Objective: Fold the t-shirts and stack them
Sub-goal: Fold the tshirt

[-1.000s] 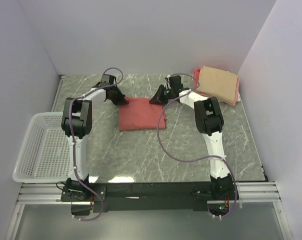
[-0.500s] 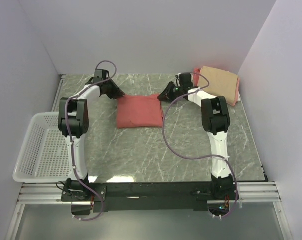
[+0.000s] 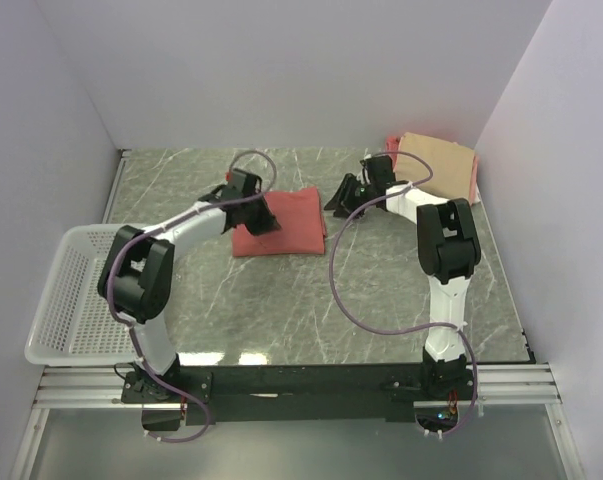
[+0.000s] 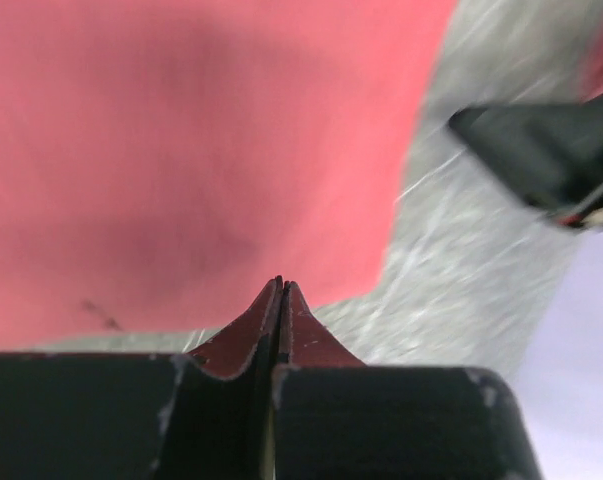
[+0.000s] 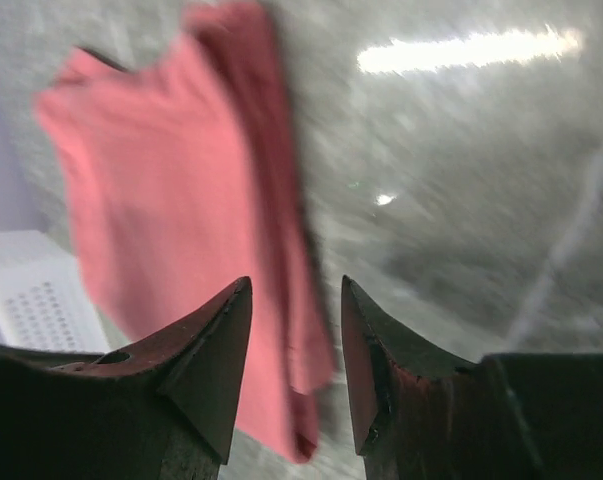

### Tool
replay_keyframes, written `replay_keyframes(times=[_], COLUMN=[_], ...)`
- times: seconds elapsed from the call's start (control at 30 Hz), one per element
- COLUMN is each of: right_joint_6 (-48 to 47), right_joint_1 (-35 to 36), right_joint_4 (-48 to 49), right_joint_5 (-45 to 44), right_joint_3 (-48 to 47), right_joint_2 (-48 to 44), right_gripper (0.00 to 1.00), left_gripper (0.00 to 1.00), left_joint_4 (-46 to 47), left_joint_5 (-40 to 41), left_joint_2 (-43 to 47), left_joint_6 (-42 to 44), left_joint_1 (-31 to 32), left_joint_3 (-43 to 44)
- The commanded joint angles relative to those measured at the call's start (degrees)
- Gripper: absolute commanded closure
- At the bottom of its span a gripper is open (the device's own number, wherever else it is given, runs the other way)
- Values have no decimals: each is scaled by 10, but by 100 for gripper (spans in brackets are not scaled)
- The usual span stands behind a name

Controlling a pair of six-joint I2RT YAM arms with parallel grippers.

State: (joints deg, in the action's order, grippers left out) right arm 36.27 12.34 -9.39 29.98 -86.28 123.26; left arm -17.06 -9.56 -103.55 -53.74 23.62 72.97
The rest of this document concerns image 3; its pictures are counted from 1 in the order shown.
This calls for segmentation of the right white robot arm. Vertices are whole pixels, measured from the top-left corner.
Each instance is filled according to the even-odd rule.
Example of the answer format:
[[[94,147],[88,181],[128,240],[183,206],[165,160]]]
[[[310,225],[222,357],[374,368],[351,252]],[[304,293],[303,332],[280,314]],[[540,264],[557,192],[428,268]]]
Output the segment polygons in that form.
[[[427,332],[420,387],[428,397],[441,399],[472,379],[466,367],[473,352],[464,334],[465,308],[481,247],[471,205],[422,191],[434,172],[415,154],[382,152],[366,156],[360,165],[359,174],[343,177],[324,209],[351,222],[378,207],[416,226],[418,261],[430,289],[429,322],[395,333]]]

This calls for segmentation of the red t shirt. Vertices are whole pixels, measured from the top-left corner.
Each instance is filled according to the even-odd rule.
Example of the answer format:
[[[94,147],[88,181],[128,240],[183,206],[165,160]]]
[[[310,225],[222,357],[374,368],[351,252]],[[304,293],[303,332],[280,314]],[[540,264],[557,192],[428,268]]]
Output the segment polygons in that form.
[[[306,187],[294,192],[271,191],[265,201],[280,229],[251,235],[244,225],[232,234],[232,256],[324,255],[327,230],[322,215],[319,190]]]

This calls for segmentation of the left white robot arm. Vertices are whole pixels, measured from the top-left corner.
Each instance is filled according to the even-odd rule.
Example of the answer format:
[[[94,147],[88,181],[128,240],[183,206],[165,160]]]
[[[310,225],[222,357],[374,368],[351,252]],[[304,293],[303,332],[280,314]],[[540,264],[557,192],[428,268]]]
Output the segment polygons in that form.
[[[173,371],[178,355],[163,318],[175,263],[198,244],[241,225],[257,236],[280,228],[261,177],[232,168],[224,184],[180,214],[144,228],[124,225],[115,234],[97,290],[113,319],[127,329],[135,363],[148,373],[145,389],[157,401],[174,399],[181,388]]]

